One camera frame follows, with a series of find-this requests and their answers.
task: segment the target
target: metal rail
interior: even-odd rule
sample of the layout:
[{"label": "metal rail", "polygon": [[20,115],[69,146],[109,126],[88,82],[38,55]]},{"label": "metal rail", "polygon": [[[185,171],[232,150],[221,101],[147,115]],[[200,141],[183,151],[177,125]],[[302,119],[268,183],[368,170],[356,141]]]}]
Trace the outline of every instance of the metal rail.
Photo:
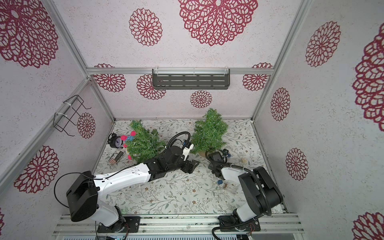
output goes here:
[{"label": "metal rail", "polygon": [[[221,215],[229,214],[134,215],[140,216],[142,219],[140,220],[138,232],[130,233],[130,235],[211,234],[212,228],[219,226],[217,217]],[[297,214],[272,214],[270,217],[264,216],[258,220],[260,223],[261,231],[254,232],[255,234],[304,233],[303,227]],[[95,221],[91,219],[87,219],[81,222],[72,222],[69,215],[62,215],[55,228],[53,236],[96,235],[94,230]],[[217,234],[246,234],[246,232],[217,231]]]},{"label": "metal rail", "polygon": [[[217,74],[228,73],[228,68],[87,68],[88,74]],[[231,74],[267,74],[274,72],[273,68],[230,68]]]},{"label": "metal rail", "polygon": [[298,9],[296,16],[292,22],[292,25],[289,29],[288,35],[285,38],[283,47],[281,48],[279,56],[277,57],[277,61],[274,65],[275,66],[274,72],[270,76],[269,80],[266,82],[266,85],[264,87],[262,95],[261,95],[259,102],[257,103],[256,109],[252,115],[253,120],[257,119],[263,105],[266,102],[267,97],[271,93],[271,90],[273,88],[275,80],[276,80],[277,76],[279,75],[281,68],[284,65],[284,62],[286,61],[290,50],[292,49],[294,41],[297,38],[297,35],[299,34],[301,26],[303,25],[304,19],[306,18],[307,14],[309,12],[309,9],[311,7],[312,2],[313,2],[313,0],[302,0],[301,1],[299,9]]},{"label": "metal rail", "polygon": [[53,23],[55,24],[57,31],[63,38],[64,42],[67,44],[69,51],[71,52],[77,65],[79,66],[79,69],[81,70],[81,73],[84,75],[84,77],[86,77],[88,74],[86,70],[87,66],[85,64],[85,60],[80,54],[80,51],[77,48],[67,26],[65,25],[64,20],[59,13],[59,10],[56,8],[55,3],[53,2],[53,0],[41,0],[41,3],[43,4],[45,10],[47,10]]},{"label": "metal rail", "polygon": [[[279,187],[279,185],[278,185],[278,183],[277,183],[277,181],[276,181],[276,177],[275,177],[275,175],[274,175],[274,173],[273,173],[271,164],[270,164],[270,162],[269,162],[268,154],[267,154],[267,152],[266,152],[266,150],[265,150],[265,148],[264,148],[263,141],[262,141],[262,139],[261,139],[259,133],[258,133],[257,130],[256,130],[256,123],[253,122],[253,123],[251,123],[251,125],[252,125],[252,128],[253,128],[253,132],[254,132],[254,134],[255,134],[255,136],[256,136],[257,144],[259,145],[260,150],[261,150],[261,153],[262,153],[262,155],[263,155],[264,162],[265,162],[265,164],[266,164],[266,168],[267,168],[267,170],[268,170],[268,172],[269,172],[269,175],[271,176],[272,180],[275,182],[276,186]],[[284,206],[284,210],[285,210],[286,212],[290,212],[290,210],[289,210],[289,208],[288,208],[288,206],[287,206],[287,204],[286,204],[286,202],[285,202],[284,199],[283,199],[283,204],[282,204],[282,205]]]},{"label": "metal rail", "polygon": [[98,84],[96,83],[95,78],[92,75],[90,75],[89,78],[91,80],[92,90],[95,93],[96,98],[99,100],[99,103],[101,104],[102,108],[104,109],[105,114],[107,114],[107,116],[111,119],[112,122],[115,122],[115,115],[113,114],[112,109],[110,108],[107,100],[105,100],[103,94],[101,93],[101,90]]}]

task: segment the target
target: mounting plate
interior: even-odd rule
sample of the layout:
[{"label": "mounting plate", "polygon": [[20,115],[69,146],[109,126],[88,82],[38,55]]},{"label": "mounting plate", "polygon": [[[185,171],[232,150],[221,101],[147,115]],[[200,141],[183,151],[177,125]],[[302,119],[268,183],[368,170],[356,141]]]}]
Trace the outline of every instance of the mounting plate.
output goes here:
[{"label": "mounting plate", "polygon": [[[139,226],[140,226],[141,217],[124,217],[124,218],[125,218],[126,223],[129,226],[128,233],[136,233],[137,230],[139,229]],[[97,232],[98,233],[111,233],[111,230],[104,225],[99,225],[99,227],[97,228]],[[127,228],[124,228],[123,231],[121,231],[121,233],[126,233],[126,232],[127,232]]]},{"label": "mounting plate", "polygon": [[[227,216],[227,215],[219,216],[218,220],[220,221],[220,227],[226,227],[226,226],[234,225],[233,222],[232,222],[231,216]],[[222,231],[222,232],[236,232],[236,231],[241,231],[241,232],[250,232],[250,231],[252,231],[252,232],[259,232],[260,230],[261,229],[260,229],[260,224],[259,224],[259,220],[258,219],[256,219],[255,221],[252,221],[249,224],[244,224],[244,225],[238,227],[237,229],[236,228],[220,229],[220,231]]]}]

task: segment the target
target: white robotic arm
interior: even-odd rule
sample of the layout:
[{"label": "white robotic arm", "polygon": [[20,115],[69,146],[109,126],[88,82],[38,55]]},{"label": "white robotic arm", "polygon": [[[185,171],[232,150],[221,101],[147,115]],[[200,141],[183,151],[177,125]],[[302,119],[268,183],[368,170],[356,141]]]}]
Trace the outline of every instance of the white robotic arm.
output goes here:
[{"label": "white robotic arm", "polygon": [[[183,134],[188,135],[183,147],[173,146],[176,138]],[[124,231],[126,220],[119,207],[110,206],[101,199],[119,189],[162,178],[167,172],[177,169],[192,173],[199,162],[188,160],[189,152],[193,148],[189,140],[189,132],[181,132],[171,138],[162,153],[144,163],[108,174],[92,175],[90,171],[82,173],[66,193],[71,220],[78,222],[90,218],[100,222],[109,232]],[[225,220],[227,225],[260,217],[263,213],[270,212],[271,206],[282,202],[280,191],[263,167],[250,171],[224,162],[224,157],[226,156],[222,156],[219,152],[209,154],[207,156],[210,161],[209,169],[221,179],[241,184],[247,199],[243,206],[234,210],[229,220]]]}]

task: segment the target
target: red mandala print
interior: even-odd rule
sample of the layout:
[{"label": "red mandala print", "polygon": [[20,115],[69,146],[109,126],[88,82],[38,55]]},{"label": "red mandala print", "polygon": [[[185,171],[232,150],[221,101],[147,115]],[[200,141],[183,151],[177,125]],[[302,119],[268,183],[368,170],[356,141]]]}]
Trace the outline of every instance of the red mandala print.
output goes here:
[{"label": "red mandala print", "polygon": [[271,113],[276,121],[281,121],[287,116],[290,103],[288,91],[285,88],[277,89],[271,101]]},{"label": "red mandala print", "polygon": [[305,54],[308,65],[317,67],[327,62],[340,41],[340,26],[330,21],[319,27],[311,37]]},{"label": "red mandala print", "polygon": [[[253,68],[272,68],[270,63],[259,63]],[[264,88],[265,82],[268,80],[267,74],[246,74],[243,76],[243,86],[251,91],[257,91]]]},{"label": "red mandala print", "polygon": [[137,9],[131,15],[129,28],[133,37],[145,46],[153,46],[160,41],[163,33],[156,15],[148,9]]},{"label": "red mandala print", "polygon": [[212,102],[212,95],[207,91],[198,90],[191,95],[192,105],[197,108],[208,107]]},{"label": "red mandala print", "polygon": [[37,193],[54,180],[58,168],[59,159],[55,151],[49,146],[42,146],[13,186],[20,192]]},{"label": "red mandala print", "polygon": [[146,74],[143,76],[140,76],[140,78],[137,80],[137,89],[139,90],[139,93],[148,99],[160,99],[164,97],[166,94],[166,90],[156,90],[153,88],[152,85],[152,75]]},{"label": "red mandala print", "polygon": [[384,23],[379,34],[364,48],[364,56],[355,67],[357,80],[355,103],[364,110],[364,118],[379,124],[384,131]]},{"label": "red mandala print", "polygon": [[223,45],[252,21],[257,0],[179,0],[184,28],[200,43]]},{"label": "red mandala print", "polygon": [[0,209],[0,236],[1,236],[1,230],[3,229],[3,226],[4,226],[4,214],[1,213],[1,209]]},{"label": "red mandala print", "polygon": [[364,215],[359,215],[353,224],[353,240],[384,239],[384,216],[379,212],[375,214],[366,212]]},{"label": "red mandala print", "polygon": [[83,138],[90,138],[95,133],[95,119],[89,113],[83,113],[77,121],[77,130]]},{"label": "red mandala print", "polygon": [[303,180],[308,173],[308,161],[300,149],[292,148],[285,159],[289,175],[296,180]]},{"label": "red mandala print", "polygon": [[[114,68],[109,64],[98,64],[96,68]],[[125,88],[123,74],[95,74],[93,75],[97,84],[110,92],[120,92]]]},{"label": "red mandala print", "polygon": [[5,60],[23,67],[49,65],[58,49],[57,39],[39,0],[0,1],[0,51]]}]

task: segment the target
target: white wall panel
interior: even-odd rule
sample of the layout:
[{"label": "white wall panel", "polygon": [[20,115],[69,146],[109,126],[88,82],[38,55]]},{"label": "white wall panel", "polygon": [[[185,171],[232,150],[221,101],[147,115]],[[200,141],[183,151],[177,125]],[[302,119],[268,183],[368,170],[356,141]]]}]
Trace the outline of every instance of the white wall panel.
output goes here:
[{"label": "white wall panel", "polygon": [[[194,1],[182,2],[188,3],[188,6],[194,3]],[[191,15],[194,18],[201,18],[202,22],[207,22],[208,17],[210,19],[212,17],[217,24],[212,22],[209,25],[223,26],[218,14],[214,14],[213,7],[217,7],[219,12],[223,12],[224,9],[224,15],[228,19],[226,24],[230,26],[228,35],[243,31],[232,41],[222,41],[223,45],[210,46],[192,38],[189,30],[184,28],[179,1],[55,1],[88,66],[93,67],[100,63],[114,67],[252,67],[260,62],[273,64],[300,0],[234,1],[232,7],[227,2],[229,1],[212,1],[212,8],[199,6],[198,13]],[[240,2],[245,2],[243,7],[246,10],[236,7],[240,6]],[[152,32],[149,34],[150,37],[143,38],[142,43],[134,38],[130,28],[135,29],[136,25],[143,22],[141,18],[136,17],[138,21],[130,23],[131,16],[137,9],[150,10],[155,15],[154,17],[144,14],[145,19],[149,17],[161,24],[160,40],[158,40],[160,34],[156,33],[155,37]],[[252,9],[253,14],[240,13]],[[204,14],[207,14],[205,19],[201,17]],[[240,21],[247,22],[246,19],[249,17],[252,17],[252,20],[241,30]],[[226,33],[221,34],[222,28],[218,29],[217,38],[221,39],[220,36]],[[198,35],[207,36],[204,31]]]},{"label": "white wall panel", "polygon": [[[116,118],[200,118],[209,108],[217,109],[226,118],[249,118],[262,91],[245,89],[243,75],[230,77],[231,84],[227,90],[201,90],[205,98],[197,99],[198,104],[195,106],[192,105],[191,99],[194,100],[192,95],[199,90],[152,90],[149,85],[143,84],[149,84],[150,75],[126,74],[126,85],[122,91],[112,92],[103,88],[101,91]],[[137,88],[138,82],[140,88],[144,86],[144,96]]]},{"label": "white wall panel", "polygon": [[[383,12],[382,1],[315,1],[256,120],[285,201],[308,239],[383,238]],[[339,28],[313,36],[330,21]],[[323,44],[320,58],[306,58],[313,43]],[[360,90],[353,88],[358,79]],[[289,100],[275,95],[281,88]],[[355,103],[365,96],[365,104]],[[271,113],[273,99],[284,111]]]},{"label": "white wall panel", "polygon": [[84,80],[67,47],[57,41],[55,58],[39,68],[0,58],[0,172]]},{"label": "white wall panel", "polygon": [[[56,180],[68,172],[84,172],[90,170],[95,163],[97,153],[103,145],[103,140],[111,126],[111,121],[98,103],[90,86],[80,94],[84,105],[91,109],[79,108],[79,113],[88,113],[94,119],[89,124],[91,134],[83,134],[71,123],[65,130],[74,135],[68,136],[65,132],[55,130],[50,138],[43,144],[42,154],[35,157],[26,170],[19,176],[12,186],[3,194],[0,200],[0,234],[2,239],[49,239],[62,214],[69,214],[67,208],[61,206],[53,195]],[[78,122],[78,115],[73,117]],[[68,204],[65,193],[78,177],[71,174],[63,177],[56,187],[56,194],[60,201]]]}]

